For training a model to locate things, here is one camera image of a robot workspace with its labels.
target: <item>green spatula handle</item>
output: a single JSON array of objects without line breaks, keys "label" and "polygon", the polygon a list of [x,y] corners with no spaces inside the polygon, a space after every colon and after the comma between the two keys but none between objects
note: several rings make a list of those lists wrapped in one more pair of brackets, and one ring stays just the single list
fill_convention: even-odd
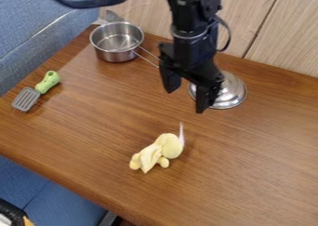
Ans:
[{"label": "green spatula handle", "polygon": [[36,84],[35,89],[39,91],[42,95],[46,94],[47,91],[56,85],[60,81],[60,76],[54,71],[48,71],[44,79]]}]

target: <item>wall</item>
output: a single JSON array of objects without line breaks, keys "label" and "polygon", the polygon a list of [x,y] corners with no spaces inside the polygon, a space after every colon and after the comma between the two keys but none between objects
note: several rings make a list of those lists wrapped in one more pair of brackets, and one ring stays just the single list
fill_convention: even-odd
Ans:
[{"label": "wall", "polygon": [[[232,29],[226,53],[318,76],[318,0],[223,0],[219,15]],[[170,38],[166,0],[128,0],[115,11],[145,32]],[[227,39],[221,30],[219,45]]]}]

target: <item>cable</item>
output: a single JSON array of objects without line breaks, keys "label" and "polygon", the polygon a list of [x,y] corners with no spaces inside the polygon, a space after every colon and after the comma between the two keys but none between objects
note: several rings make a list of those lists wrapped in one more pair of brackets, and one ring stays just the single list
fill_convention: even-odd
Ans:
[{"label": "cable", "polygon": [[86,1],[73,1],[73,0],[56,0],[60,4],[71,8],[94,8],[94,7],[109,7],[124,3],[126,0],[86,0]]}]

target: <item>blue fabric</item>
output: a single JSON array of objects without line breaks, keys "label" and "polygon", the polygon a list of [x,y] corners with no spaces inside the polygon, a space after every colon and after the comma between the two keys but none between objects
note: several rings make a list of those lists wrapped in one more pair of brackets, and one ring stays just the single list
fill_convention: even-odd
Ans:
[{"label": "blue fabric", "polygon": [[24,210],[40,226],[96,226],[106,213],[54,183],[49,183]]},{"label": "blue fabric", "polygon": [[25,208],[48,180],[0,156],[0,198]]},{"label": "blue fabric", "polygon": [[53,0],[0,0],[0,59],[69,11]]},{"label": "blue fabric", "polygon": [[53,0],[0,0],[0,97],[98,17]]},{"label": "blue fabric", "polygon": [[97,16],[97,9],[73,10],[0,59],[0,96],[72,41]]}]

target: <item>yellow plush toy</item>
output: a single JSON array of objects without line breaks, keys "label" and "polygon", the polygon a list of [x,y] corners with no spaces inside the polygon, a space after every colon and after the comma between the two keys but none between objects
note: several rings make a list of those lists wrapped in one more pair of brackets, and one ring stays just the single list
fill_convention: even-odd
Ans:
[{"label": "yellow plush toy", "polygon": [[169,159],[181,155],[184,147],[183,124],[180,123],[179,137],[172,133],[164,133],[150,146],[132,156],[129,167],[141,169],[143,173],[150,171],[154,165],[169,167]]}]

